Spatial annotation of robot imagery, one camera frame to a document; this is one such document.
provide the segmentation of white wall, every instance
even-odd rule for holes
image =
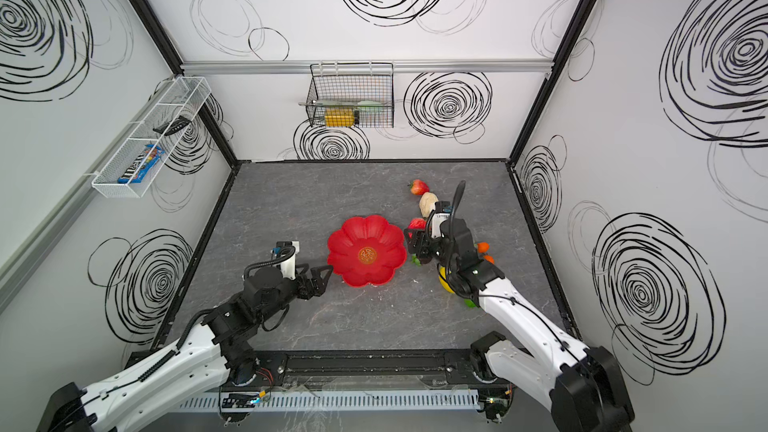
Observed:
[[[621,363],[638,432],[768,419],[768,149],[744,147],[766,144],[767,7],[604,0],[594,67],[561,80],[518,163],[578,326]],[[756,102],[725,105],[743,100]],[[734,116],[747,121],[711,123]]]
[[[150,2],[185,61],[334,61],[552,57],[578,0]],[[590,53],[586,50],[583,58],[590,58]],[[396,101],[405,99],[413,79],[396,77]],[[220,100],[226,102],[233,125],[242,131],[234,140],[238,158],[295,158],[286,150],[293,147],[293,133],[304,120],[297,103],[306,98],[308,76],[218,76],[210,81],[214,91],[219,91]],[[466,82],[474,81],[466,77]],[[407,120],[398,102],[393,130],[363,127],[331,131],[337,136],[333,140],[363,142],[364,151],[370,145],[370,153],[341,153],[337,158],[508,156],[541,85],[542,74],[488,74],[488,81],[493,97],[487,120],[486,114],[474,106],[447,113],[450,118],[434,111],[429,114],[428,119],[442,122],[439,127],[443,129],[470,120],[471,130],[459,133],[458,140],[446,134],[435,138],[430,127],[419,129],[418,124]],[[459,143],[470,141],[470,145]],[[333,153],[322,157],[334,158]],[[318,156],[299,154],[299,158]]]
[[[29,92],[36,83],[16,85],[11,93],[13,87],[0,82],[8,152],[0,171],[0,260],[88,171],[169,73],[127,0],[81,1],[95,45],[88,60],[70,60],[89,64],[88,73],[76,76],[77,84],[64,81],[51,91],[27,94],[48,102],[20,101],[18,90]],[[46,10],[45,4],[29,4]],[[6,27],[11,16],[4,10],[0,21]],[[28,50],[27,56],[9,57],[7,30],[0,27],[4,80],[8,66],[47,63]],[[121,35],[126,30],[132,33],[128,42]],[[231,136],[222,115],[216,116]],[[143,198],[97,196],[86,207],[0,315],[4,430],[32,430],[53,391],[71,381],[84,387],[102,379],[120,370],[132,350],[147,347],[228,174],[197,120]]]

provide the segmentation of black frame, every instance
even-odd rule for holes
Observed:
[[[144,27],[147,29],[148,33],[150,34],[150,37],[152,38],[152,41],[157,46],[160,54],[165,58],[166,63],[168,64],[168,67],[174,74],[183,74],[183,70],[181,68],[182,60],[179,55],[179,53],[176,51],[176,49],[173,46],[173,43],[171,42],[170,38],[168,37],[168,34],[166,34],[165,29],[160,24],[160,21],[155,15],[154,11],[152,10],[151,5],[149,4],[148,0],[129,0],[133,8],[136,10],[137,15],[139,15],[139,18],[141,19],[142,24],[144,24]],[[400,159],[400,160],[344,160],[344,161],[333,161],[333,160],[318,160],[318,161],[303,161],[303,160],[289,160],[289,161],[280,161],[280,163],[296,163],[296,162],[340,162],[340,163],[355,163],[355,162],[506,162],[506,167],[509,173],[510,180],[512,180],[512,185],[514,187],[515,193],[518,197],[518,200],[520,202],[520,207],[523,210],[523,215],[525,216],[525,221],[528,224],[528,228],[531,232],[531,235],[534,240],[534,244],[536,246],[537,252],[539,254],[539,257],[542,261],[542,267],[544,268],[544,273],[547,276],[547,280],[549,281],[550,287],[552,289],[552,294],[555,298],[556,303],[558,304],[558,308],[560,309],[562,320],[564,322],[564,326],[567,332],[572,334],[573,336],[577,338],[581,338],[581,335],[579,333],[579,330],[576,326],[576,323],[573,319],[573,315],[571,313],[570,306],[568,305],[568,301],[566,300],[562,285],[558,279],[558,274],[554,269],[554,265],[552,264],[552,258],[548,254],[548,250],[546,248],[546,245],[544,243],[542,234],[538,230],[538,225],[536,224],[536,221],[533,216],[533,212],[531,210],[530,205],[528,204],[528,200],[526,199],[522,188],[520,187],[520,181],[517,177],[517,173],[514,170],[517,161],[522,156],[523,150],[528,143],[528,140],[531,138],[531,135],[533,133],[534,128],[536,127],[536,124],[541,117],[544,108],[547,105],[547,102],[552,95],[552,92],[554,91],[554,86],[559,80],[562,72],[564,71],[567,63],[568,58],[571,55],[571,52],[573,51],[574,46],[578,42],[579,34],[581,33],[581,30],[584,27],[584,24],[586,24],[589,15],[595,5],[597,0],[580,0],[579,4],[576,8],[576,12],[574,13],[574,16],[571,18],[570,24],[568,24],[568,28],[565,31],[564,38],[560,44],[560,47],[558,48],[557,53],[555,53],[554,56],[554,65],[552,67],[551,75],[549,75],[547,78],[544,79],[542,83],[542,87],[539,89],[538,94],[536,95],[536,98],[534,100],[534,104],[531,108],[531,110],[528,113],[528,116],[526,117],[526,120],[524,122],[523,128],[520,132],[520,135],[517,138],[517,141],[514,144],[514,148],[512,150],[512,153],[509,157],[509,159],[505,158],[483,158],[483,159],[474,159],[474,160],[455,160],[455,159],[431,159],[431,160],[423,160],[423,159]],[[184,296],[186,295],[186,291],[189,287],[189,284],[191,283],[195,272],[197,271],[197,266],[200,264],[200,260],[202,259],[202,255],[206,249],[206,246],[208,244],[208,241],[210,240],[210,236],[213,234],[214,227],[216,226],[216,222],[218,221],[218,218],[221,214],[222,209],[224,208],[224,204],[226,202],[227,197],[229,196],[229,192],[232,189],[232,186],[234,184],[234,180],[237,177],[237,173],[240,171],[240,167],[243,163],[249,162],[249,161],[239,161],[237,160],[234,151],[230,147],[230,144],[224,137],[224,134],[216,124],[216,121],[214,120],[213,116],[210,113],[210,110],[206,105],[203,106],[203,108],[200,110],[199,113],[200,119],[202,120],[203,124],[205,124],[208,132],[213,137],[214,141],[216,142],[216,145],[218,146],[219,150],[221,150],[222,154],[224,155],[224,158],[226,159],[227,164],[230,166],[230,176],[226,180],[226,183],[224,184],[224,188],[221,191],[221,194],[219,195],[218,201],[216,202],[216,207],[214,208],[213,213],[208,219],[208,222],[206,224],[205,230],[203,232],[202,237],[200,238],[200,241],[197,244],[197,247],[194,251],[194,254],[192,255],[192,258],[190,260],[190,263],[187,266],[187,270],[184,271],[184,276],[181,279],[181,284],[179,286],[179,289],[177,290],[176,295],[174,296],[174,300],[172,301],[168,312],[166,313],[165,319],[163,320],[162,325],[160,326],[158,330],[158,334],[155,337],[155,340],[152,343],[152,346],[150,348],[151,350],[156,350],[157,348],[161,347],[162,344],[165,342],[165,340],[168,337],[168,333],[170,332],[170,327],[173,324],[173,320],[175,319],[176,313],[178,312],[178,309],[184,300]],[[135,356],[139,356],[142,354],[147,353],[148,351],[136,353]],[[265,354],[282,354],[285,356],[285,358],[292,357],[292,358],[298,358],[302,356],[302,354],[314,354],[316,357],[326,357],[329,358],[329,360],[351,360],[350,355],[360,355],[361,350],[357,351],[350,351],[350,350],[338,350],[338,351],[322,351],[322,352],[264,352]],[[437,360],[438,362],[440,360],[443,360],[443,367],[445,368],[445,357],[449,357],[450,354],[459,354],[461,356],[462,354],[468,353],[468,350],[464,349],[456,349],[456,350],[365,350],[365,354],[373,355],[373,353],[382,354],[383,356],[389,356],[390,358],[392,356],[399,356],[399,360],[402,362],[397,367],[403,367],[407,366],[408,364],[412,364],[415,360],[416,355],[424,355],[424,354],[437,354],[437,356],[443,357],[443,359],[435,358],[433,357],[432,360]],[[348,362],[347,368],[354,368],[355,367],[355,361],[352,360]],[[447,370],[443,371],[444,375],[448,376],[450,373]]]

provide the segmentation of gray table surface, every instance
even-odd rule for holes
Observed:
[[[237,176],[168,341],[194,312],[242,290],[244,267],[268,259],[276,241],[300,241],[298,262],[317,266],[325,264],[330,234],[350,217],[379,214],[408,226],[419,216],[418,197],[408,191],[414,178],[442,200],[466,180],[457,217],[475,241],[491,245],[515,287],[562,326],[503,163],[251,163]],[[434,264],[406,262],[379,287],[352,288],[334,274],[323,296],[295,300],[277,330],[249,342],[256,350],[467,348],[493,330],[507,334],[493,317],[447,293]]]

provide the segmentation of white wire basket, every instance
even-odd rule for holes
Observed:
[[[174,83],[165,91],[158,103],[142,117],[125,142],[93,179],[91,182],[93,188],[108,198],[143,197],[168,157],[176,149],[179,140],[192,121],[197,118],[197,113],[209,95],[210,88],[204,77],[175,78]],[[176,133],[169,133],[172,125],[180,117],[189,120],[189,124]],[[151,146],[150,153],[134,164],[147,146]],[[158,162],[146,171],[140,181],[136,174],[126,176],[129,168],[139,170],[146,166],[148,158],[153,153],[159,153]],[[118,182],[121,177],[127,180],[126,183]]]

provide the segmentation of perforated metal strip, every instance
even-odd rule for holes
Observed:
[[[229,394],[222,392],[222,400]],[[172,412],[217,412],[216,392],[188,399]],[[273,392],[253,408],[222,408],[224,412],[308,412],[312,410],[477,410],[476,390],[366,390]]]

